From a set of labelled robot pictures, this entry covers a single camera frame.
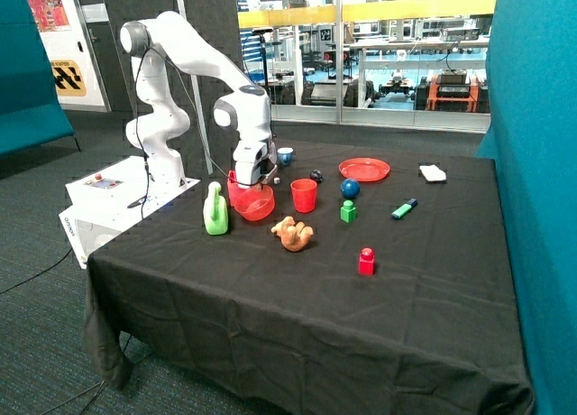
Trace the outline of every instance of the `red plate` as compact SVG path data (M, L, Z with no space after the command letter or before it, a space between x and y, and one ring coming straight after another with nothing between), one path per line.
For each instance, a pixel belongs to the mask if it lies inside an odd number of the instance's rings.
M352 158L341 162L339 171L345 178L359 182L374 182L386 178L390 167L386 162L373 158Z

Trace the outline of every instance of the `green spray bottle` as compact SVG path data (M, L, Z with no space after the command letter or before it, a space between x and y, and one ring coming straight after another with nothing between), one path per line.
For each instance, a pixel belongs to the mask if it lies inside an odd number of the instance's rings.
M208 196L203 208L205 229L209 235L223 235L228 230L228 209L226 199L219 195L220 183L211 182L208 185Z

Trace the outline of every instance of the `white control box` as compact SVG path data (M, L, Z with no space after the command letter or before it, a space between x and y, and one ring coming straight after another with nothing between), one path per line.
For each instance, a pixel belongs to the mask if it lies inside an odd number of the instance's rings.
M198 183L186 178L173 189L155 188L147 181L143 158L131 156L67 184L72 206L60 213L60 222L80 267L86 269L95 250Z

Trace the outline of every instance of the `dark blue ball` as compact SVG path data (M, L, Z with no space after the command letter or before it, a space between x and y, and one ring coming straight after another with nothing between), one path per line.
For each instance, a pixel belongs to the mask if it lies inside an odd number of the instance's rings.
M345 198L352 200L361 192L361 185L355 179L345 179L341 183L341 192Z

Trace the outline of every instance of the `green block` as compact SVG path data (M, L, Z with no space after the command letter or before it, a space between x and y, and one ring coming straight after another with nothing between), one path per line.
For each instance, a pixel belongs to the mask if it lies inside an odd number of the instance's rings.
M341 219L345 223L352 223L352 221L357 219L357 208L351 200L345 200L343 203L343 207L341 207Z

